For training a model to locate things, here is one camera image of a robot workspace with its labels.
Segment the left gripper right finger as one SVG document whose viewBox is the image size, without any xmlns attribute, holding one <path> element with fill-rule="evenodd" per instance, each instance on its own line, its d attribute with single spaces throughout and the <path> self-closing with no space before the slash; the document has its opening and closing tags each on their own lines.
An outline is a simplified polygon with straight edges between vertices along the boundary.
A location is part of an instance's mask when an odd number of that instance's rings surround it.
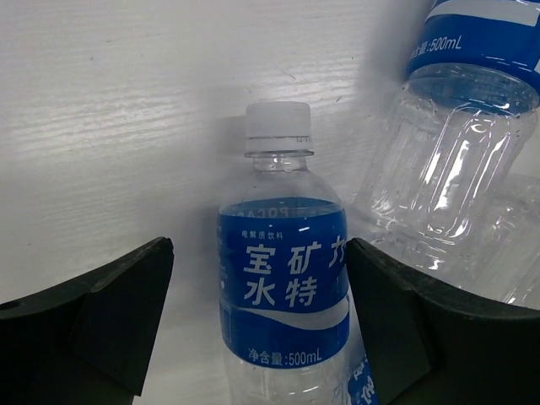
<svg viewBox="0 0 540 405">
<path fill-rule="evenodd" d="M 538 403 L 537 310 L 454 287 L 361 239 L 346 258 L 380 403 Z"/>
</svg>

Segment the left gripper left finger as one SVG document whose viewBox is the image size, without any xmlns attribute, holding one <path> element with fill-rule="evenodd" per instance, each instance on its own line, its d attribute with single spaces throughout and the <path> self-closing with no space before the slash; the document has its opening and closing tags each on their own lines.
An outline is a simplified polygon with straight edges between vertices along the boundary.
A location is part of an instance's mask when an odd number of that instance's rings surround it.
<svg viewBox="0 0 540 405">
<path fill-rule="evenodd" d="M 174 263 L 159 237 L 1 304 L 3 404 L 131 404 L 142 394 Z"/>
</svg>

